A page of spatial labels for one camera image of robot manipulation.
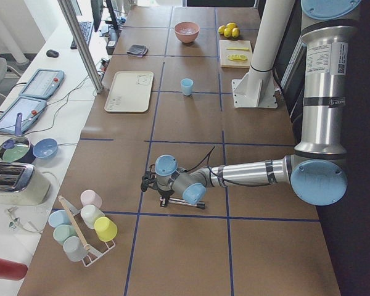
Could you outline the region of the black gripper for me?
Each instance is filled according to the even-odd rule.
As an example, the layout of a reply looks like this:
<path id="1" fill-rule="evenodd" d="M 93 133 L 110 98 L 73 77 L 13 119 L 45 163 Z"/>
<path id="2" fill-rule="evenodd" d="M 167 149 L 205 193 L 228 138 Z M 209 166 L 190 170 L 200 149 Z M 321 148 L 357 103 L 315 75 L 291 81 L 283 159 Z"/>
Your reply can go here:
<path id="1" fill-rule="evenodd" d="M 160 206 L 167 207 L 169 197 L 171 197 L 175 193 L 174 190 L 170 189 L 168 186 L 161 186 L 160 184 L 156 184 L 156 187 L 159 194 L 161 195 Z"/>

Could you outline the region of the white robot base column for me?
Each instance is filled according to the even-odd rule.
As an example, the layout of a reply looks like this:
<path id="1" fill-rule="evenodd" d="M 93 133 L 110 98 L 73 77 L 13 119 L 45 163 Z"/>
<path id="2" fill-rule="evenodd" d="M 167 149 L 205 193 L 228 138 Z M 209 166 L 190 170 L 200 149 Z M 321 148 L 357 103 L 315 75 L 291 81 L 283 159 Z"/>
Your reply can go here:
<path id="1" fill-rule="evenodd" d="M 278 107 L 273 68 L 294 4 L 294 0 L 266 1 L 249 71 L 232 80 L 235 108 Z"/>

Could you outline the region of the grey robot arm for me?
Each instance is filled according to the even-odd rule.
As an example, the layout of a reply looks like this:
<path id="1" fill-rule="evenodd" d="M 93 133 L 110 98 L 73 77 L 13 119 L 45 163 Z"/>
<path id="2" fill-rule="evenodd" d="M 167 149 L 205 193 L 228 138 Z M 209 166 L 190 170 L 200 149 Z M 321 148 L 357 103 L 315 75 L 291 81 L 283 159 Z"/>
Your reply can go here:
<path id="1" fill-rule="evenodd" d="M 183 205 L 199 207 L 209 187 L 262 187 L 289 183 L 312 205 L 330 205 L 347 190 L 346 151 L 340 143 L 345 106 L 348 43 L 356 33 L 359 1 L 302 1 L 300 40 L 306 46 L 302 134 L 292 155 L 280 160 L 181 168 L 172 155 L 162 155 L 142 189 L 160 193 L 162 206 L 179 194 Z"/>

